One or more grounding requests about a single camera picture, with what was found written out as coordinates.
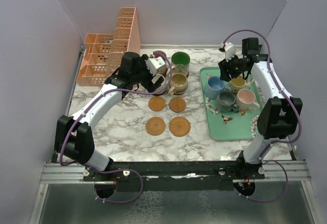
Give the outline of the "light blue mug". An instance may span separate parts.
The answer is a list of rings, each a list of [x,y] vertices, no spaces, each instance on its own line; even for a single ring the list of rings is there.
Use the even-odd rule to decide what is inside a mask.
[[[226,86],[218,76],[210,77],[204,87],[204,95],[212,100],[215,100],[223,91],[231,92],[231,88]]]

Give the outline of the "white cream mug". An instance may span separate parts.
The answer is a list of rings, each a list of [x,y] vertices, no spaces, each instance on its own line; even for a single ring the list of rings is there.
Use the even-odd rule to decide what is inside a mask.
[[[154,95],[162,95],[165,92],[164,87],[167,84],[167,81],[163,75],[156,74],[152,79],[152,83],[157,87]]]

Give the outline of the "peach mesh file organizer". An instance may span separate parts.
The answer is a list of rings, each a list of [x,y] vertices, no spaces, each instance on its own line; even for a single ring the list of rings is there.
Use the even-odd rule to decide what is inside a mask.
[[[79,86],[100,87],[120,66],[125,52],[140,53],[141,37],[136,7],[120,8],[114,32],[88,33],[84,46],[86,50],[77,83]]]

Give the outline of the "light wooden coaster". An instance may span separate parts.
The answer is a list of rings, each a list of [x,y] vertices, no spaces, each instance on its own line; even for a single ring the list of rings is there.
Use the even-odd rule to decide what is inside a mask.
[[[160,96],[155,96],[150,98],[148,106],[152,111],[161,111],[166,106],[166,101]]]
[[[169,108],[176,113],[180,113],[186,109],[186,102],[180,97],[175,97],[170,100]]]

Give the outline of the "beige speckled mug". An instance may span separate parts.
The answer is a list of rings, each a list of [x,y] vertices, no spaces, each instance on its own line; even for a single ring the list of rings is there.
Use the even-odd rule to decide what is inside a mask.
[[[188,88],[188,79],[182,73],[173,74],[171,81],[169,83],[168,95],[172,96],[174,94],[181,95],[186,92]]]

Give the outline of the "green mug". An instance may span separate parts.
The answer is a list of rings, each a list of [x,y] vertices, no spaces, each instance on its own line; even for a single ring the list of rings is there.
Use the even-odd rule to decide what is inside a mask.
[[[190,56],[185,52],[176,52],[172,55],[172,74],[182,73],[189,76]]]

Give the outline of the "light wooden front coaster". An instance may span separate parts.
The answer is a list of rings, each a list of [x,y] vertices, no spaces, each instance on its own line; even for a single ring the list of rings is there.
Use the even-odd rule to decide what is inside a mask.
[[[186,109],[186,102],[180,97],[175,97],[170,100],[169,108],[176,113],[180,113]]]

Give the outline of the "mint green tray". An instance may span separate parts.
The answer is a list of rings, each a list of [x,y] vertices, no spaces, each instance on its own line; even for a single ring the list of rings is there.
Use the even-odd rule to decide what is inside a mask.
[[[253,139],[257,130],[257,119],[262,110],[261,98],[258,93],[254,78],[249,76],[250,90],[255,95],[255,102],[261,107],[249,109],[245,112],[227,112],[221,113],[215,105],[215,101],[206,97],[204,94],[205,84],[208,79],[213,76],[220,76],[219,67],[204,67],[199,71],[200,82],[202,87],[202,95],[205,105],[205,113],[209,134],[214,140],[250,140]]]

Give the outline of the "woven rattan coaster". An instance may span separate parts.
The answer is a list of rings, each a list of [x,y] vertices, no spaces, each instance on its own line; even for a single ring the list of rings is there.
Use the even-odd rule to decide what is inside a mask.
[[[146,131],[148,134],[158,136],[166,129],[164,120],[160,117],[152,117],[146,122]]]
[[[174,117],[169,122],[170,132],[177,137],[187,135],[191,130],[191,124],[185,117]]]

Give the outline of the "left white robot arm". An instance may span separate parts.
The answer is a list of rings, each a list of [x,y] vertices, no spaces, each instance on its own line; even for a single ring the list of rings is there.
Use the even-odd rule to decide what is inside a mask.
[[[163,78],[153,82],[156,74],[171,67],[169,60],[160,51],[152,56],[125,52],[121,65],[106,80],[101,90],[82,109],[71,116],[62,115],[57,120],[54,150],[59,153],[60,164],[63,157],[72,163],[93,168],[99,179],[105,181],[113,173],[113,160],[96,150],[92,131],[103,116],[127,94],[135,93],[134,86],[143,86],[147,95],[164,91]]]

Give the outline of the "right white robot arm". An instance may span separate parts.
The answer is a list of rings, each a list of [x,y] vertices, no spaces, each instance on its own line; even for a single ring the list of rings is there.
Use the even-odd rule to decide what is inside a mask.
[[[303,103],[280,84],[270,54],[261,53],[258,38],[243,39],[241,58],[236,55],[234,45],[227,41],[221,43],[220,51],[225,53],[219,62],[220,78],[229,82],[238,76],[247,79],[251,74],[266,99],[257,120],[257,135],[236,160],[235,173],[245,179],[262,166],[262,159],[275,143],[284,143],[289,135],[301,131],[299,115]]]

